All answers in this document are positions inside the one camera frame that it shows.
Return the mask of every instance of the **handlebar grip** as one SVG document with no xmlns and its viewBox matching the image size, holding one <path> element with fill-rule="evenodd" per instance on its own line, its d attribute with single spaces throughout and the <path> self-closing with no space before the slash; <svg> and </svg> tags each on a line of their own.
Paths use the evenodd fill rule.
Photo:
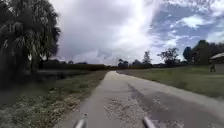
<svg viewBox="0 0 224 128">
<path fill-rule="evenodd" d="M 86 121 L 84 119 L 79 120 L 73 128 L 86 128 Z"/>
<path fill-rule="evenodd" d="M 143 124 L 144 124 L 145 128 L 156 128 L 156 126 L 153 124 L 153 122 L 148 117 L 144 117 Z"/>
</svg>

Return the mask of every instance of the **asphalt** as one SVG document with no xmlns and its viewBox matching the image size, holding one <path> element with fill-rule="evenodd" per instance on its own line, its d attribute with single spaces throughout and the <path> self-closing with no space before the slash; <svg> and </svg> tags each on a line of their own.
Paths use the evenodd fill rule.
<svg viewBox="0 0 224 128">
<path fill-rule="evenodd" d="M 143 128 L 145 116 L 158 128 L 224 128 L 224 102 L 112 71 L 55 128 L 79 119 L 87 128 Z"/>
</svg>

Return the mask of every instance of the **blue sky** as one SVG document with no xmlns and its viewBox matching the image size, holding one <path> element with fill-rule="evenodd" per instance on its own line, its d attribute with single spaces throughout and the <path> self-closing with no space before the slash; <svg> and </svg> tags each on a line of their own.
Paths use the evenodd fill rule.
<svg viewBox="0 0 224 128">
<path fill-rule="evenodd" d="M 50 0 L 60 13 L 61 60 L 115 65 L 142 60 L 151 51 L 186 46 L 200 39 L 224 40 L 224 0 Z"/>
</svg>

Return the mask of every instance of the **building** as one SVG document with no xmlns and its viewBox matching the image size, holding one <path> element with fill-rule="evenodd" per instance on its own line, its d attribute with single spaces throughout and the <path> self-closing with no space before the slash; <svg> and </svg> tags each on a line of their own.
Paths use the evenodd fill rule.
<svg viewBox="0 0 224 128">
<path fill-rule="evenodd" d="M 210 60 L 215 64 L 216 72 L 224 73 L 224 53 L 219 53 L 211 57 Z"/>
</svg>

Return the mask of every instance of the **lawn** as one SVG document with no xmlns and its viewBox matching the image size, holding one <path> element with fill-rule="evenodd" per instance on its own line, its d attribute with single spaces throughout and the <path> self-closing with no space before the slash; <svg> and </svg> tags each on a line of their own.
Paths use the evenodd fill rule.
<svg viewBox="0 0 224 128">
<path fill-rule="evenodd" d="M 18 89 L 15 101 L 0 106 L 0 127 L 53 127 L 63 114 L 91 94 L 105 74 L 98 71 Z"/>
<path fill-rule="evenodd" d="M 224 74 L 210 73 L 208 67 L 126 70 L 123 73 L 209 97 L 224 98 Z"/>
</svg>

